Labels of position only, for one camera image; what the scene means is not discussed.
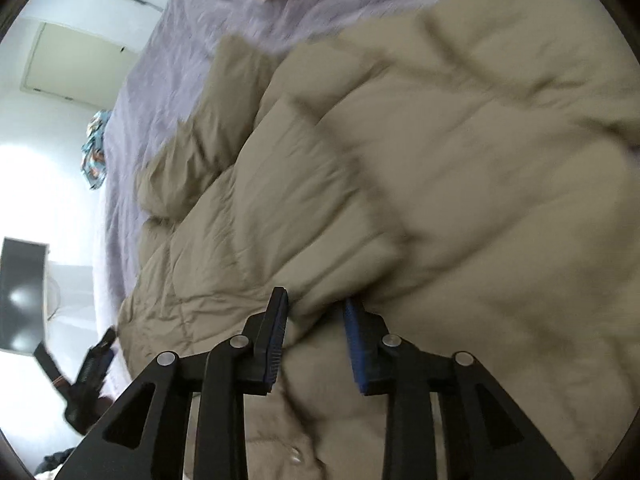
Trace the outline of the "khaki puffer jacket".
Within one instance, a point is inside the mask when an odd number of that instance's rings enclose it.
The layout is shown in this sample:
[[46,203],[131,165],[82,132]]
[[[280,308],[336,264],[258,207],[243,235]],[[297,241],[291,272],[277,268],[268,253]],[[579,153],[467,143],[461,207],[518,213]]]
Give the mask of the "khaki puffer jacket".
[[598,0],[442,0],[302,42],[221,40],[198,107],[139,172],[149,218],[118,332],[131,374],[206,352],[272,290],[254,479],[376,479],[385,404],[337,300],[475,354],[578,479],[639,404],[639,65]]

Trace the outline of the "dark flat monitor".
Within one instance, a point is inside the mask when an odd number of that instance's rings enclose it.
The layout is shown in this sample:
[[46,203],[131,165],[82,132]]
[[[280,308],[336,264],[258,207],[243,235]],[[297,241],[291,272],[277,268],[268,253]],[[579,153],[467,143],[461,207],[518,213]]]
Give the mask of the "dark flat monitor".
[[46,336],[48,246],[6,237],[1,247],[1,349],[29,356]]

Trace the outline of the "teal patterned cloth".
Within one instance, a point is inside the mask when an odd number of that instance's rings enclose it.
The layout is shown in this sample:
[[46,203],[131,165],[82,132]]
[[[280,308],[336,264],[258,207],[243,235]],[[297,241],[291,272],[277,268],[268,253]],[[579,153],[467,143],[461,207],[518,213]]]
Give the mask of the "teal patterned cloth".
[[82,144],[80,169],[92,190],[100,188],[106,178],[104,133],[111,119],[110,110],[99,110],[87,127],[85,143]]

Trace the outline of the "white ceiling panel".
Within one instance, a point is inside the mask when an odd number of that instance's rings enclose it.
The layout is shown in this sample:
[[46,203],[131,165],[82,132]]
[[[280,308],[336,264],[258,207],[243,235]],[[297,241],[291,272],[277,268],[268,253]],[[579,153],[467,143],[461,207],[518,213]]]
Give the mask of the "white ceiling panel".
[[110,110],[137,52],[67,27],[43,24],[29,53],[22,88]]

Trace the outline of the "lavender plush bed blanket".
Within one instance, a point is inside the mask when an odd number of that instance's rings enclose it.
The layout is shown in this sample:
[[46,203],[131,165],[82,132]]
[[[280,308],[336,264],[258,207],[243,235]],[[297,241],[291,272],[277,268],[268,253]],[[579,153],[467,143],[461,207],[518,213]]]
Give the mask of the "lavender plush bed blanket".
[[240,35],[279,53],[360,18],[431,6],[438,0],[168,0],[119,91],[104,133],[106,179],[102,274],[104,308],[115,313],[138,272],[144,215],[134,177],[187,118],[200,97],[218,41]]

